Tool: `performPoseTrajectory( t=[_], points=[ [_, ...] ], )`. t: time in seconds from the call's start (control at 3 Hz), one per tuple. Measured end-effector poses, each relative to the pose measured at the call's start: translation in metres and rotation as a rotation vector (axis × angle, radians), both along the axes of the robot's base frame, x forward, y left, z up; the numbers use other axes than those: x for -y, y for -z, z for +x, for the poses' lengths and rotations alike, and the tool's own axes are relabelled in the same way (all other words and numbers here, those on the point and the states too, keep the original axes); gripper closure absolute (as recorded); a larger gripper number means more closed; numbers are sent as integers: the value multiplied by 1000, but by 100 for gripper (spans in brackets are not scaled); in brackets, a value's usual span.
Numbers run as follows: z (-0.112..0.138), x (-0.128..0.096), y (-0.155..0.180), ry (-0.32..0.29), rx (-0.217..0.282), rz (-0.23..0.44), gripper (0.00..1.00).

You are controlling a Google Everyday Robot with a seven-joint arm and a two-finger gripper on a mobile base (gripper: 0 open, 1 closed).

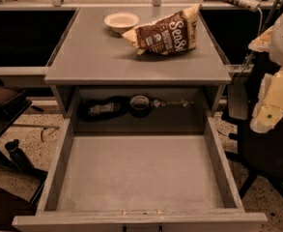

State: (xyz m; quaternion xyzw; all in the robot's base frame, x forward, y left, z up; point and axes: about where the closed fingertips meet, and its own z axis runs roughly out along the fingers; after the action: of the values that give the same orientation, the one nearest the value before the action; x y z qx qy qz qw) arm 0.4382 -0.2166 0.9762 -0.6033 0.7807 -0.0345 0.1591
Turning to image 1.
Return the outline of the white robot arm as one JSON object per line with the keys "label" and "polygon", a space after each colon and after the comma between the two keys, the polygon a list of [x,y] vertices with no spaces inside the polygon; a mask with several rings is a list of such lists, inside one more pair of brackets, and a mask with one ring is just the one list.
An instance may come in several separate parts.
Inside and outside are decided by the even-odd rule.
{"label": "white robot arm", "polygon": [[267,133],[283,118],[283,14],[248,48],[267,52],[270,61],[279,66],[275,74],[264,75],[250,122],[253,131]]}

